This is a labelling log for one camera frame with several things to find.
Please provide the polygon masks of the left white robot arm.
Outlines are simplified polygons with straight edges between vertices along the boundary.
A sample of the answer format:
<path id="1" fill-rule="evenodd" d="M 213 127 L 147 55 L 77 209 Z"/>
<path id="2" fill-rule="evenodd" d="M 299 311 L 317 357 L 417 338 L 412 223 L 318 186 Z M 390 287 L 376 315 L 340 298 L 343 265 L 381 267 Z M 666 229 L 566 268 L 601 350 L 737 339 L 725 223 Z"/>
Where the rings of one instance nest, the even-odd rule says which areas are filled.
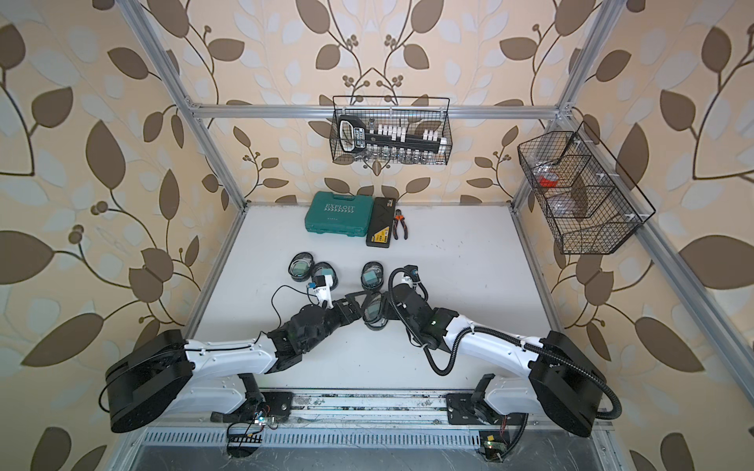
<path id="1" fill-rule="evenodd" d="M 337 329 L 362 318 L 362 308 L 347 296 L 330 307 L 306 304 L 256 341 L 203 343 L 165 331 L 107 370 L 102 398 L 110 429 L 135 431 L 176 412 L 211 411 L 245 421 L 263 401 L 255 376 L 295 366 Z"/>

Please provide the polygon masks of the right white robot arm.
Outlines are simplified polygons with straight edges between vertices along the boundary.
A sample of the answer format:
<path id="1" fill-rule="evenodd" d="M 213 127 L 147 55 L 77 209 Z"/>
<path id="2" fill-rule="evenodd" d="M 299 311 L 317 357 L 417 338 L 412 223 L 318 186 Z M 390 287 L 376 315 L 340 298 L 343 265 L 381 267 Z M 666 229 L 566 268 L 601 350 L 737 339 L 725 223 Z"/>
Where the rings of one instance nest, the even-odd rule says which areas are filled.
<path id="1" fill-rule="evenodd" d="M 462 355 L 505 370 L 484 375 L 461 414 L 500 425 L 506 417 L 544 414 L 561 429 L 583 438 L 596 421 L 613 421 L 624 408 L 605 376 L 564 334 L 515 335 L 429 303 L 415 265 L 392 271 L 387 281 L 391 310 L 424 353 L 431 370 L 449 376 Z"/>

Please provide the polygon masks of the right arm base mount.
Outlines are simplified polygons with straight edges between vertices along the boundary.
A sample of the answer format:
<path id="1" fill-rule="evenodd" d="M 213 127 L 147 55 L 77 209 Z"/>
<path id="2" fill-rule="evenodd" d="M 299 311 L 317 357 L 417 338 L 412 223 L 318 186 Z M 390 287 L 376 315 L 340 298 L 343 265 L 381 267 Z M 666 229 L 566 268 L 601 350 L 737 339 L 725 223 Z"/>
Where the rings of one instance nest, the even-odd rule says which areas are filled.
<path id="1" fill-rule="evenodd" d="M 526 414 L 502 415 L 485 402 L 485 391 L 494 378 L 494 374 L 486 374 L 473 392 L 450 392 L 445 396 L 448 422 L 451 425 L 502 426 L 505 419 L 512 425 L 523 424 Z"/>

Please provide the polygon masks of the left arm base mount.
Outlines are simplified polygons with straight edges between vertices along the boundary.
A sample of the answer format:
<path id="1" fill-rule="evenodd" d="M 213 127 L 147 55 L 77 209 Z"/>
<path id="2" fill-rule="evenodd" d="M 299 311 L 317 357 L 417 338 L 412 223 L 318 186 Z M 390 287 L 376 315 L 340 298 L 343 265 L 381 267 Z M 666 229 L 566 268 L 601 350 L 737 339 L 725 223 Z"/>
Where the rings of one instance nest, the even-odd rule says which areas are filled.
<path id="1" fill-rule="evenodd" d="M 245 400 L 233 411 L 213 411 L 210 421 L 215 423 L 247 423 L 265 419 L 271 428 L 289 420 L 294 394 L 292 392 L 261 392 L 253 374 L 241 374 L 238 378 L 245 388 Z"/>

